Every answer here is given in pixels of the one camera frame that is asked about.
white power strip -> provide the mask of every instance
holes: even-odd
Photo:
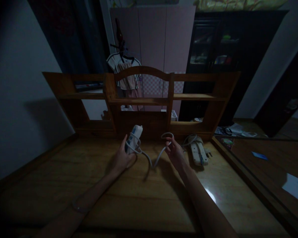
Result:
[[[137,138],[140,138],[141,134],[142,134],[142,126],[138,126],[138,125],[135,125],[131,131],[133,135],[130,135],[128,140],[126,141],[126,143],[128,143],[128,145],[136,150],[139,146],[138,146],[138,139]],[[131,154],[133,152],[133,150],[127,145],[125,145],[125,151],[127,154]]]
[[[208,158],[200,142],[190,144],[192,150],[193,161],[197,166],[208,165]]]

white shirt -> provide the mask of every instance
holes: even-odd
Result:
[[[118,64],[125,63],[125,62],[131,62],[132,67],[141,66],[141,63],[136,58],[134,60],[126,59],[126,58],[124,58],[124,56],[123,56],[123,58],[121,58],[119,53],[111,54],[107,59],[107,64],[114,71],[114,73],[119,73],[120,69],[118,68]],[[136,89],[138,89],[139,75],[136,74],[134,76],[135,76],[135,80],[136,80]]]

paper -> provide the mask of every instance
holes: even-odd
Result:
[[[282,186],[284,190],[289,192],[298,199],[298,178],[287,173],[287,182]]]
[[[243,126],[240,124],[234,123],[233,125],[228,127],[228,129],[241,131],[241,130],[243,130]]]
[[[257,158],[268,160],[267,157],[265,155],[263,155],[263,154],[259,154],[259,153],[253,152],[253,151],[252,151],[252,153]]]

pink wardrobe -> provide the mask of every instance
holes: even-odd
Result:
[[[143,66],[165,73],[185,73],[193,29],[195,6],[112,8],[110,10],[116,43],[115,18],[126,41],[130,56]],[[184,82],[174,83],[174,92],[182,93]],[[146,98],[166,98],[168,83],[142,75],[141,87]],[[181,101],[174,101],[173,110],[179,116]],[[145,111],[160,111],[161,106],[145,106]]]

power cord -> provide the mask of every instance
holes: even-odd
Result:
[[[173,135],[171,132],[166,132],[166,133],[163,133],[163,134],[161,135],[161,139],[165,139],[166,137],[163,137],[163,136],[166,135],[166,134],[170,134],[170,135],[172,135],[172,138],[174,137],[174,135]],[[136,154],[144,154],[144,155],[148,158],[151,168],[154,169],[154,168],[157,166],[157,164],[158,164],[158,161],[159,161],[159,159],[160,159],[160,156],[162,155],[162,153],[164,152],[164,150],[165,150],[168,146],[165,146],[165,147],[161,150],[159,156],[158,156],[157,159],[156,159],[155,164],[152,165],[152,161],[151,161],[149,155],[148,155],[146,152],[142,151],[141,148],[140,148],[140,145],[141,145],[141,141],[140,141],[140,139],[139,139],[134,133],[132,133],[132,132],[130,132],[130,135],[138,140],[137,147],[136,147],[135,149],[133,149],[127,142],[126,142],[126,145],[127,145],[132,151],[134,151]],[[200,137],[198,137],[197,134],[190,134],[190,135],[188,135],[188,136],[185,138],[185,140],[184,140],[184,142],[183,142],[183,145],[181,145],[181,147],[190,145],[190,144],[192,144],[192,143],[195,142],[195,141],[199,141],[199,142],[201,142],[201,143],[203,144],[202,139],[201,139]]]

